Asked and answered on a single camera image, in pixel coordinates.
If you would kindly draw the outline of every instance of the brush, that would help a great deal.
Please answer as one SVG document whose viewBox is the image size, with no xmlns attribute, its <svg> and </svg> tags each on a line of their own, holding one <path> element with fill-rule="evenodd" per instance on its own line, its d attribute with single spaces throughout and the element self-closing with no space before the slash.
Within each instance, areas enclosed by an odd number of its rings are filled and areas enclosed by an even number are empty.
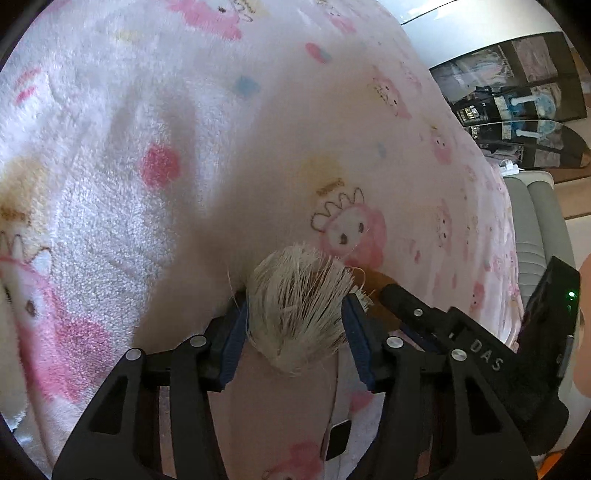
<svg viewBox="0 0 591 480">
<path fill-rule="evenodd" d="M 246 282 L 250 343 L 290 375 L 333 355 L 346 341 L 345 296 L 354 293 L 366 311 L 373 303 L 354 270 L 306 244 L 270 254 Z"/>
</svg>

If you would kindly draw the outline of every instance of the crown print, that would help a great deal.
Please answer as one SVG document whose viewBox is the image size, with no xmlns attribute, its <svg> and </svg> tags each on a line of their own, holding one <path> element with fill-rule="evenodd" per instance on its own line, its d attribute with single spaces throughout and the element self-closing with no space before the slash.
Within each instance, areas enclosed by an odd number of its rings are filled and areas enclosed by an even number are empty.
<svg viewBox="0 0 591 480">
<path fill-rule="evenodd" d="M 236 8 L 236 11 L 239 14 L 244 14 L 245 15 L 245 11 L 250 13 L 250 14 L 254 14 L 256 13 L 255 8 L 252 6 L 251 2 L 249 0 L 232 0 L 232 2 L 234 3 L 234 7 Z M 252 17 L 249 17 L 247 15 L 245 15 L 246 21 L 252 22 Z"/>
<path fill-rule="evenodd" d="M 22 237 L 16 234 L 12 239 L 6 232 L 0 232 L 0 259 L 10 258 L 21 264 L 27 264 L 43 275 L 51 271 L 51 251 L 47 247 L 40 248 L 31 258 L 25 258 Z"/>
<path fill-rule="evenodd" d="M 11 240 L 5 232 L 0 232 L 0 257 L 10 257 L 24 262 L 24 246 L 22 237 L 15 235 Z"/>
<path fill-rule="evenodd" d="M 336 202 L 326 202 L 324 204 L 324 211 L 321 213 L 315 213 L 310 222 L 311 227 L 317 232 L 324 232 L 324 227 L 327 221 L 338 215 L 342 210 L 346 209 L 355 204 L 365 203 L 363 192 L 359 187 L 353 191 L 353 195 L 349 196 L 345 192 L 339 193 L 338 200 Z"/>
</svg>

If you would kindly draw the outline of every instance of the pink blanket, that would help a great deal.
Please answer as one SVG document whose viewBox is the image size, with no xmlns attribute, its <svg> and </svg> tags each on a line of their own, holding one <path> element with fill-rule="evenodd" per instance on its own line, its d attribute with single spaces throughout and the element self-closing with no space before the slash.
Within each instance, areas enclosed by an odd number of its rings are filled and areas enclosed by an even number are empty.
<svg viewBox="0 0 591 480">
<path fill-rule="evenodd" d="M 518 332 L 502 178 L 373 0 L 56 1 L 0 118 L 0 408 L 47 473 L 128 348 L 202 332 L 289 244 Z M 246 345 L 212 410 L 230 478 L 336 479 L 381 402 L 346 348 L 288 378 Z"/>
</svg>

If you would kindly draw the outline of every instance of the pink polka dot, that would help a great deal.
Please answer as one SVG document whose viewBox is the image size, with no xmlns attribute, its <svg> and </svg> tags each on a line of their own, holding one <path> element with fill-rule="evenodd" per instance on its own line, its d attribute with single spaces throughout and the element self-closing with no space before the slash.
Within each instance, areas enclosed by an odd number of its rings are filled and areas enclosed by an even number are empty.
<svg viewBox="0 0 591 480">
<path fill-rule="evenodd" d="M 16 105 L 20 105 L 25 100 L 27 100 L 33 93 L 35 93 L 35 87 L 29 87 L 26 90 L 23 90 L 21 93 L 18 94 L 17 99 L 15 100 Z"/>
<path fill-rule="evenodd" d="M 23 83 L 28 82 L 29 80 L 35 78 L 37 75 L 41 73 L 41 69 L 37 67 L 36 69 L 27 70 L 23 73 L 17 80 L 14 88 L 20 87 Z"/>
<path fill-rule="evenodd" d="M 142 158 L 140 173 L 148 187 L 164 188 L 180 175 L 178 154 L 172 148 L 152 144 Z"/>
<path fill-rule="evenodd" d="M 306 50 L 313 59 L 320 63 L 329 63 L 332 60 L 330 53 L 324 51 L 315 43 L 307 43 Z"/>
</svg>

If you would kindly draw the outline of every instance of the blue gripper pad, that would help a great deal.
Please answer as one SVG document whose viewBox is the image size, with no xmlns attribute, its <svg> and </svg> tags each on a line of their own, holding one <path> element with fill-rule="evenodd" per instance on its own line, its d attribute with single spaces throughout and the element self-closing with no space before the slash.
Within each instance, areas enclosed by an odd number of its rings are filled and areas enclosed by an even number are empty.
<svg viewBox="0 0 591 480">
<path fill-rule="evenodd" d="M 225 387 L 234 378 L 240 356 L 242 355 L 242 347 L 246 341 L 246 330 L 248 329 L 248 302 L 244 301 L 238 313 L 238 318 L 232 326 L 226 343 L 222 349 L 222 357 L 220 359 L 220 375 L 219 382 L 222 387 Z"/>
<path fill-rule="evenodd" d="M 372 351 L 362 326 L 362 322 L 367 322 L 367 318 L 355 294 L 350 293 L 343 299 L 341 315 L 359 379 L 369 391 L 373 391 L 376 382 L 371 369 Z"/>
</svg>

